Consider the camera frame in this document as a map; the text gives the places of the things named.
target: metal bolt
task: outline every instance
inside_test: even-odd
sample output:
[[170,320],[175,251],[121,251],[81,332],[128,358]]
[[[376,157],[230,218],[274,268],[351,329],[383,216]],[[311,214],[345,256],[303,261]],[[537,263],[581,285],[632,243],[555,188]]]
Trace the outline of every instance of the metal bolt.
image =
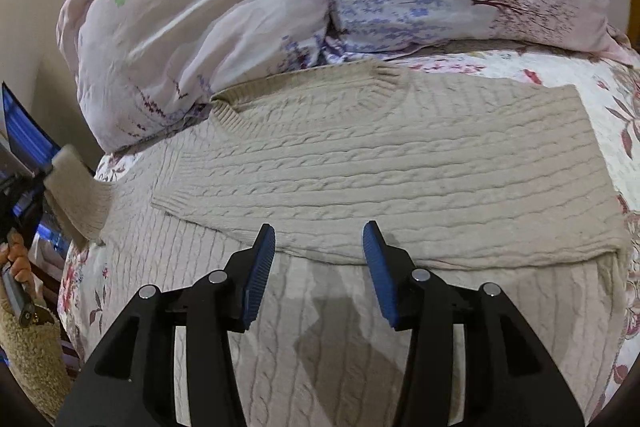
[[227,277],[228,275],[224,270],[215,270],[209,274],[209,282],[211,284],[222,284]]
[[142,286],[142,288],[140,288],[140,291],[138,292],[138,295],[140,295],[140,298],[142,299],[150,299],[155,294],[156,294],[156,287],[151,286],[150,284],[147,284],[146,286]]
[[498,286],[495,282],[488,282],[487,284],[482,286],[482,289],[484,290],[484,293],[486,293],[491,297],[500,295],[500,293],[502,292],[502,290],[500,289],[500,286]]
[[431,274],[424,268],[416,268],[411,272],[411,277],[414,278],[414,281],[425,282],[431,278]]

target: beige fleece sleeve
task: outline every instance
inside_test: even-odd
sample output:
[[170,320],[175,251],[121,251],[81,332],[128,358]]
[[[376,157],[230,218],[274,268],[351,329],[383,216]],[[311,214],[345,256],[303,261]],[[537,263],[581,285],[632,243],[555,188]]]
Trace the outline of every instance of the beige fleece sleeve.
[[24,393],[50,423],[55,421],[71,381],[60,346],[60,324],[22,329],[7,303],[0,303],[0,345]]

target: white floral bedspread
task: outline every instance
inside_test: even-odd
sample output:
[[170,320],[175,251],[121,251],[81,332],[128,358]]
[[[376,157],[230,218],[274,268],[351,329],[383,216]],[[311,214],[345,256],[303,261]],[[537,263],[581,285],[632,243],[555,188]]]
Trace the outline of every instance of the white floral bedspread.
[[[640,71],[610,60],[546,46],[511,41],[460,41],[429,48],[393,63],[436,73],[513,78],[555,87],[574,84],[591,118],[596,138],[619,191],[621,212],[634,253],[626,284],[625,328],[609,383],[596,414],[620,387],[640,353]],[[116,181],[145,153],[149,143],[105,156],[96,177]],[[71,246],[63,273],[58,311],[81,359],[92,328],[102,334],[102,304],[110,292],[110,266],[92,263],[88,250]]]

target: cable knit pattern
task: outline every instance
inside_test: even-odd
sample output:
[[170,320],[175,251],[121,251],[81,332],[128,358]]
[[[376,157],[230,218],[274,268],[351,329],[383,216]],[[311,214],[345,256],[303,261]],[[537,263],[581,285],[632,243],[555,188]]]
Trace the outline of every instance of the cable knit pattern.
[[[106,327],[143,284],[190,285],[268,221],[295,256],[277,254],[256,323],[231,335],[248,424],[389,425],[409,333],[388,327],[362,265],[360,230],[377,219],[447,282],[503,286],[590,415],[622,328],[629,238],[574,88],[365,62],[244,84],[212,114],[119,182],[47,184],[67,214],[87,194],[109,207],[89,253],[111,266]],[[183,331],[176,359],[188,423]]]

